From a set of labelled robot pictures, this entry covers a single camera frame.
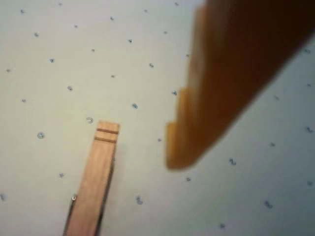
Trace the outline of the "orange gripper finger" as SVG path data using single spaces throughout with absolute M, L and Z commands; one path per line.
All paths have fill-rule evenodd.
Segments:
M 208 0 L 200 6 L 188 83 L 167 125 L 167 168 L 194 165 L 314 30 L 312 0 Z

